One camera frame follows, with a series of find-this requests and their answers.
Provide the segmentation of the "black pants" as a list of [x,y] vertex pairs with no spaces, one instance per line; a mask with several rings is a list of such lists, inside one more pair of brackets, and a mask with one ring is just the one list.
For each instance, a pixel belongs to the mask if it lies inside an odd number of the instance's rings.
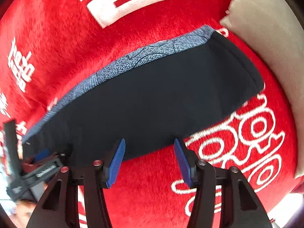
[[23,156],[43,149],[87,165],[125,139],[125,158],[171,145],[221,122],[262,91],[255,65],[214,32],[201,46],[136,67],[80,96],[23,143]]

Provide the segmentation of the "red blanket with white print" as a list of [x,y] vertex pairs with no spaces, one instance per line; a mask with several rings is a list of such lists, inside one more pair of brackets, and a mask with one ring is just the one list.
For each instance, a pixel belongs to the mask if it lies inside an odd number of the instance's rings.
[[[12,226],[27,224],[37,203],[14,202],[4,123],[23,136],[72,88],[138,48],[204,25],[230,40],[257,68],[264,87],[227,118],[189,137],[185,146],[214,167],[237,167],[272,226],[298,221],[303,176],[295,178],[297,133],[279,80],[247,43],[220,24],[232,0],[1,0],[1,208]],[[184,182],[171,145],[121,163],[104,189],[111,227],[188,227],[196,189]]]

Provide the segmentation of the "blue leaf-patterned cloth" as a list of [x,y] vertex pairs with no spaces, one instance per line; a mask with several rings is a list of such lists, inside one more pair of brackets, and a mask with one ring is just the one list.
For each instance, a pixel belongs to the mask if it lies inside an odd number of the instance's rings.
[[93,73],[85,80],[81,81],[67,94],[61,98],[44,117],[35,123],[33,127],[23,136],[22,142],[27,142],[32,136],[36,135],[51,118],[53,118],[60,110],[68,104],[94,89],[95,87],[105,83],[106,81],[119,76],[136,67],[140,67],[154,60],[170,56],[187,49],[206,44],[215,29],[211,26],[204,25],[194,31],[169,40],[159,41],[132,51],[121,58],[114,60],[107,66]]

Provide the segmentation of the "beige cushion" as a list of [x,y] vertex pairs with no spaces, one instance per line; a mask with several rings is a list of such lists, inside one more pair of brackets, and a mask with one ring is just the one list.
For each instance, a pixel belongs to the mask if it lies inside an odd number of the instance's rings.
[[295,178],[303,176],[303,27],[287,0],[232,0],[220,24],[273,71],[291,105],[297,133]]

